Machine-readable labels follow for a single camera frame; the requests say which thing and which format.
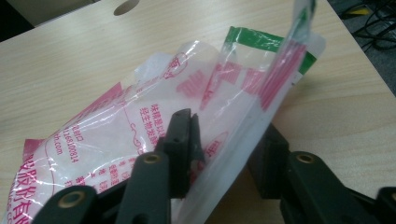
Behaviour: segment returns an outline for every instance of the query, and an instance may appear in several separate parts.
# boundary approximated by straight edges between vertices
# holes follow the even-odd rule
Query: crumpled plastic packaging
[[[303,62],[296,61],[299,69],[277,82],[278,87],[269,87],[269,93],[262,85],[268,83],[271,61],[282,47],[282,38],[275,35],[232,27],[221,52],[194,41],[173,57],[152,55],[136,68],[137,83],[130,85],[127,77],[49,138],[26,140],[3,223],[30,222],[63,188],[90,185],[100,193],[127,179],[136,157],[154,149],[172,114],[184,108],[199,116],[206,163],[193,168],[186,198],[172,201],[172,221],[205,222],[292,83],[324,50],[320,36],[309,38],[296,42],[303,47],[309,43]]]

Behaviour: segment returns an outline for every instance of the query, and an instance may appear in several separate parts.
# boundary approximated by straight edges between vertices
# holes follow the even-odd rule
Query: gray carpet
[[[385,18],[387,15],[390,15],[386,18],[386,20],[381,20],[379,22],[374,23],[373,25],[367,27],[367,30],[372,34],[376,35],[379,34],[381,31],[389,28],[389,32],[386,35],[383,35],[381,37],[384,37],[386,39],[392,39],[395,42],[389,42],[385,40],[377,40],[373,44],[373,39],[372,38],[367,38],[366,37],[358,37],[355,35],[355,40],[357,43],[361,46],[362,50],[365,52],[367,55],[367,58],[370,60],[370,62],[373,64],[375,69],[378,71],[379,75],[384,79],[384,81],[387,83],[389,86],[390,90],[393,92],[393,94],[396,96],[396,48],[393,49],[378,49],[381,47],[388,48],[391,46],[396,45],[396,29],[394,29],[394,26],[396,26],[396,4],[392,3],[391,7],[381,7],[384,6],[388,1],[382,0],[372,0],[372,1],[367,1],[367,0],[328,0],[329,3],[332,5],[333,9],[337,14],[343,19],[343,23],[346,26],[346,28],[349,30],[350,33],[354,33],[358,31],[360,28],[364,27],[366,22],[369,20],[369,22],[375,21],[378,19],[377,16],[380,18]],[[362,3],[369,10],[371,11],[370,14],[364,15],[364,16],[359,16],[359,17],[354,17],[350,19],[344,18],[346,14],[343,14],[348,8]],[[364,30],[361,30],[358,32],[359,35],[367,35]]]

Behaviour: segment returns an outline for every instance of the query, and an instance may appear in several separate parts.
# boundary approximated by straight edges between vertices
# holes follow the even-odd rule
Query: floor
[[[394,0],[328,0],[355,37],[379,75],[396,96],[396,3]],[[351,17],[345,13],[359,5],[367,15]]]

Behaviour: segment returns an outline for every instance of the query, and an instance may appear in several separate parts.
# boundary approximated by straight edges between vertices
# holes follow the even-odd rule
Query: wooden table
[[[0,44],[0,217],[26,138],[46,138],[156,51],[198,39],[220,48],[230,26],[275,35],[292,1],[142,0],[114,16],[102,0]],[[343,183],[374,197],[396,183],[396,100],[325,0],[313,24],[322,57],[288,94],[274,124],[291,150],[316,153]],[[282,223],[245,170],[207,223]]]

